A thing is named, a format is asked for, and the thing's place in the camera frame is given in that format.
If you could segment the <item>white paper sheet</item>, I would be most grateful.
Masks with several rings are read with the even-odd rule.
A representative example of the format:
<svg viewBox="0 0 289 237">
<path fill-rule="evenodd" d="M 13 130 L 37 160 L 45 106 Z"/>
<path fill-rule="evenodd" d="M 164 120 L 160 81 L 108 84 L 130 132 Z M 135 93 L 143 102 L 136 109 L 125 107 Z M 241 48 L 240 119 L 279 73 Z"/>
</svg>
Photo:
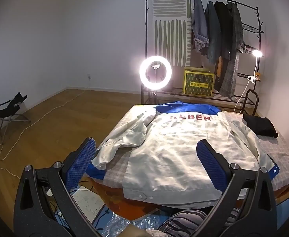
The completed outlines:
<svg viewBox="0 0 289 237">
<path fill-rule="evenodd" d="M 104 206 L 103 200 L 98 194 L 84 186 L 80 186 L 78 189 L 71 191 L 71 195 L 81 211 L 92 223 Z"/>
</svg>

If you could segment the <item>clear plastic wrap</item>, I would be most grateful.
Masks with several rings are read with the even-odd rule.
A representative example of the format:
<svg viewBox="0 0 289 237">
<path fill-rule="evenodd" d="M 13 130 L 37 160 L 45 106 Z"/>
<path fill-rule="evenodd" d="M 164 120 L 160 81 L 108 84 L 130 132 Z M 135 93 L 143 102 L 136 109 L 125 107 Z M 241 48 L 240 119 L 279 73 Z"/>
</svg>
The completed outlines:
<svg viewBox="0 0 289 237">
<path fill-rule="evenodd" d="M 162 225 L 169 216 L 162 211 L 155 211 L 152 214 L 145 215 L 144 217 L 136 220 L 128 220 L 115 213 L 111 214 L 110 219 L 103 226 L 103 236 L 118 236 L 128 225 L 136 226 L 143 230 L 156 230 Z"/>
</svg>

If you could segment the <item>blue floor mat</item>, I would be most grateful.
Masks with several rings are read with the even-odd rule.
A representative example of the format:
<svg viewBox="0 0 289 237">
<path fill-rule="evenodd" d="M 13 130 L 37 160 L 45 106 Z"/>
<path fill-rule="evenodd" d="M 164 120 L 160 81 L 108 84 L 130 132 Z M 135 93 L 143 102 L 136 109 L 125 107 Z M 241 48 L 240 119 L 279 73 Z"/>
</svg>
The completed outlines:
<svg viewBox="0 0 289 237">
<path fill-rule="evenodd" d="M 277 228 L 279 229 L 289 218 L 289 198 L 277 205 Z"/>
</svg>

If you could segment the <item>white and blue jacket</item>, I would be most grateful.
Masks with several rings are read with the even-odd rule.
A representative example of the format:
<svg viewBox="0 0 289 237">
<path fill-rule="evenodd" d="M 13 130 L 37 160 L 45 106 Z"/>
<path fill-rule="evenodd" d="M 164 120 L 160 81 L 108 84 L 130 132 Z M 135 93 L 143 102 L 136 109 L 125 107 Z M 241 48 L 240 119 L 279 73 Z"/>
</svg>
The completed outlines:
<svg viewBox="0 0 289 237">
<path fill-rule="evenodd" d="M 220 197 L 196 154 L 207 140 L 229 163 L 245 170 L 264 167 L 270 178 L 279 167 L 242 121 L 208 104 L 183 102 L 136 105 L 97 148 L 86 169 L 104 180 L 120 148 L 131 150 L 121 188 L 127 199 L 174 208 L 202 208 Z"/>
</svg>

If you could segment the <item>grey plaid hanging coat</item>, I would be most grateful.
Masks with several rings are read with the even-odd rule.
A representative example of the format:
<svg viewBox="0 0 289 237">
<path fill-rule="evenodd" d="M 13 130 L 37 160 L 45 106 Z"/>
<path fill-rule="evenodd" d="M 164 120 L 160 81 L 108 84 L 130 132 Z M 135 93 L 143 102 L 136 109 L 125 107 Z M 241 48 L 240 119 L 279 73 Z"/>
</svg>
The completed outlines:
<svg viewBox="0 0 289 237">
<path fill-rule="evenodd" d="M 239 68 L 239 53 L 244 51 L 244 34 L 242 29 L 242 20 L 239 9 L 236 3 L 228 2 L 224 5 L 225 14 L 229 23 L 227 25 L 226 34 L 228 40 L 222 45 L 222 48 L 227 48 L 229 51 L 229 58 L 220 88 L 220 95 L 225 97 L 232 97 L 235 94 L 236 77 Z"/>
</svg>

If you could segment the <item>dark green hanging jacket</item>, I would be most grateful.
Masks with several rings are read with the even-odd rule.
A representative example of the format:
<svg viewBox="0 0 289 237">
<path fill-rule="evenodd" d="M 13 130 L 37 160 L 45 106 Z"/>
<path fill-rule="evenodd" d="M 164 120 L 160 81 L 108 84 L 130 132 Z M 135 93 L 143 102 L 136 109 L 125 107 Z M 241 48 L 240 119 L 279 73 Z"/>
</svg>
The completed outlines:
<svg viewBox="0 0 289 237">
<path fill-rule="evenodd" d="M 216 64 L 221 54 L 222 35 L 220 21 L 218 19 L 214 3 L 212 1 L 207 4 L 205 10 L 205 18 L 207 21 L 209 39 L 207 58 L 209 60 L 209 63 Z"/>
</svg>

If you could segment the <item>black metal clothes rack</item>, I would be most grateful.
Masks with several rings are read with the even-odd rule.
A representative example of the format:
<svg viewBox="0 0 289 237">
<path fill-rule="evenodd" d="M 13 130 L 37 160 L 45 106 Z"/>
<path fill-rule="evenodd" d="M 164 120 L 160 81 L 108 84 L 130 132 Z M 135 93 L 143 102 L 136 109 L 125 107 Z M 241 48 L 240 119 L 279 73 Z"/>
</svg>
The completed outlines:
<svg viewBox="0 0 289 237">
<path fill-rule="evenodd" d="M 234 0 L 212 0 L 212 2 L 215 4 L 215 2 L 223 2 L 227 4 L 228 2 L 236 3 L 237 7 L 239 7 L 239 3 L 234 1 Z M 203 5 L 204 11 L 206 10 L 207 5 Z M 192 22 L 193 22 L 193 16 L 194 16 L 194 0 L 191 0 L 191 9 L 192 9 Z M 145 0 L 145 11 L 147 13 L 152 13 L 153 14 L 153 3 L 152 0 Z M 255 33 L 257 36 L 262 35 L 262 30 L 260 27 L 252 27 L 248 24 L 245 24 L 242 22 L 242 29 L 244 31 L 249 31 L 252 33 Z M 191 49 L 191 58 L 190 58 L 190 66 L 187 67 L 198 67 L 198 68 L 203 68 L 209 70 L 211 73 L 215 75 L 215 81 L 216 82 L 216 66 L 219 61 L 217 60 L 216 64 L 211 64 L 209 63 L 209 60 L 207 58 L 207 52 L 208 49 L 204 54 L 196 51 L 195 49 L 195 42 L 194 42 L 194 34 L 192 30 L 192 49 Z M 256 59 L 260 59 L 262 54 L 259 49 L 251 47 L 249 45 L 246 45 L 244 43 L 244 51 L 243 53 L 240 54 L 252 54 Z M 185 95 L 183 93 L 183 86 L 184 86 L 184 69 L 185 67 L 177 67 L 177 66 L 171 66 L 172 67 L 172 77 L 168 85 L 160 90 L 153 91 L 148 88 L 146 88 L 143 84 L 141 84 L 141 103 L 142 104 L 157 104 L 159 102 L 158 100 L 158 95 L 165 94 L 165 95 L 173 95 L 173 96 L 188 96 L 188 97 L 194 97 L 190 95 Z M 158 70 L 159 73 L 159 79 L 164 78 L 164 66 L 161 67 Z M 149 80 L 153 81 L 153 74 L 151 71 L 147 71 L 147 77 Z M 212 91 L 212 97 L 198 97 L 197 98 L 202 98 L 202 99 L 210 99 L 210 100 L 216 100 L 216 101 L 221 101 L 221 102 L 231 102 L 233 103 L 239 111 L 241 111 L 241 107 L 244 101 L 243 96 L 245 96 L 246 91 L 248 89 L 245 89 L 244 92 L 238 96 L 238 95 L 233 95 L 232 97 L 225 97 L 223 95 L 220 95 L 219 91 L 216 91 L 215 85 Z"/>
</svg>

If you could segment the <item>black hanging coat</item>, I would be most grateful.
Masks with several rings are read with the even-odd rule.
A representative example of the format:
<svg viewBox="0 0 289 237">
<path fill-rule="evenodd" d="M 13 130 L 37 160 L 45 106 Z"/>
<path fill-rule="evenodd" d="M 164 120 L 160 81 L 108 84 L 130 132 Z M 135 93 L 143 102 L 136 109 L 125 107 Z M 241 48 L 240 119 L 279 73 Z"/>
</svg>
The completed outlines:
<svg viewBox="0 0 289 237">
<path fill-rule="evenodd" d="M 216 37 L 216 58 L 219 59 L 216 66 L 216 91 L 221 91 L 221 87 L 226 74 L 228 62 L 231 58 L 232 47 L 232 18 L 231 14 L 223 2 L 215 2 L 214 5 L 218 18 L 220 33 Z"/>
</svg>

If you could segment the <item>striped trouser leg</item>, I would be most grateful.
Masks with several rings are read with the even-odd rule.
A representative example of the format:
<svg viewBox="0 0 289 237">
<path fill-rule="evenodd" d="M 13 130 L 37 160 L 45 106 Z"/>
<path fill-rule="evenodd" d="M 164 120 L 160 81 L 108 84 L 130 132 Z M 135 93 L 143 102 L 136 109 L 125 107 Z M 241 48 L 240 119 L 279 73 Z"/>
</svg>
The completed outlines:
<svg viewBox="0 0 289 237">
<path fill-rule="evenodd" d="M 167 236 L 191 236 L 206 217 L 207 214 L 202 210 L 183 210 L 164 221 L 158 230 Z"/>
</svg>

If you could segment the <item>blue denim hanging jacket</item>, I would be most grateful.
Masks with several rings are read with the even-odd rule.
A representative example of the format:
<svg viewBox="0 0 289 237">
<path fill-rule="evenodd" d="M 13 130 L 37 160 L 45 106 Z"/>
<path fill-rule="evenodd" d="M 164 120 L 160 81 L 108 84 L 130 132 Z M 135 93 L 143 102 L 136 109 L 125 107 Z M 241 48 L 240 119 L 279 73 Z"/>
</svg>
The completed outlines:
<svg viewBox="0 0 289 237">
<path fill-rule="evenodd" d="M 205 11 L 201 0 L 194 0 L 192 30 L 194 34 L 195 49 L 204 54 L 209 47 L 209 39 Z"/>
</svg>

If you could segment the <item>plaid-sheeted bed mattress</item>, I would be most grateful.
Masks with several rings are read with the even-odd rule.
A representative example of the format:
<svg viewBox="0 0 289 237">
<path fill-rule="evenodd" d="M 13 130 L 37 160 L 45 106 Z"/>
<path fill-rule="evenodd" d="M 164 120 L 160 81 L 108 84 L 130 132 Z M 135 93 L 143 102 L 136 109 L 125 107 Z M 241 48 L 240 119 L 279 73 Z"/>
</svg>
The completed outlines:
<svg viewBox="0 0 289 237">
<path fill-rule="evenodd" d="M 227 117 L 240 120 L 246 125 L 246 122 L 243 120 L 243 115 L 229 112 L 223 113 Z M 279 167 L 278 175 L 275 178 L 270 178 L 273 189 L 278 190 L 289 185 L 289 150 L 286 148 L 283 140 L 279 137 L 256 136 L 259 138 L 260 145 Z M 120 148 L 117 151 L 105 173 L 103 183 L 106 186 L 122 190 L 123 174 L 125 173 L 130 153 L 131 150 L 129 148 Z"/>
</svg>

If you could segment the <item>folded black garment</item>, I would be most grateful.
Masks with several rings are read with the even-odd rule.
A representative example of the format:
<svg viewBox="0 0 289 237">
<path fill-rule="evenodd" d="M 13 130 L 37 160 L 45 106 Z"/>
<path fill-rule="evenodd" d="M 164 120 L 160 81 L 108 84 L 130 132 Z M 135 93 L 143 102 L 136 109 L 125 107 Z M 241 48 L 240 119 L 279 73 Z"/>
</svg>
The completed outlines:
<svg viewBox="0 0 289 237">
<path fill-rule="evenodd" d="M 278 137 L 278 133 L 276 132 L 274 125 L 266 117 L 261 118 L 258 116 L 243 114 L 243 120 L 256 135 L 274 138 Z"/>
</svg>

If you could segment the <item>yellow green storage box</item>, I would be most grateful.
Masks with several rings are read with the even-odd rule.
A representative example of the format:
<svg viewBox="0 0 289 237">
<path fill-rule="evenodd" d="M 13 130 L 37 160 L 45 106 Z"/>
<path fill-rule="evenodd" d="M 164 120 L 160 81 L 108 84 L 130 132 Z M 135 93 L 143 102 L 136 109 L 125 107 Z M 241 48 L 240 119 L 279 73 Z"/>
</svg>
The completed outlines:
<svg viewBox="0 0 289 237">
<path fill-rule="evenodd" d="M 190 96 L 212 97 L 215 75 L 207 69 L 185 67 L 183 93 Z"/>
</svg>

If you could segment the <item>striped white green wall cloth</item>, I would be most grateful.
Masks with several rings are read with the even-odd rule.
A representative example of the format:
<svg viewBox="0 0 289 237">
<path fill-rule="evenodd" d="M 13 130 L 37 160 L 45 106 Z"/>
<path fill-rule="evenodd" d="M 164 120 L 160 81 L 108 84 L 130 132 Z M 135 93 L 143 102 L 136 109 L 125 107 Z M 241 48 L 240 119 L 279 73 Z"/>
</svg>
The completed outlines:
<svg viewBox="0 0 289 237">
<path fill-rule="evenodd" d="M 190 66 L 192 49 L 191 0 L 152 0 L 154 54 L 171 66 Z"/>
</svg>

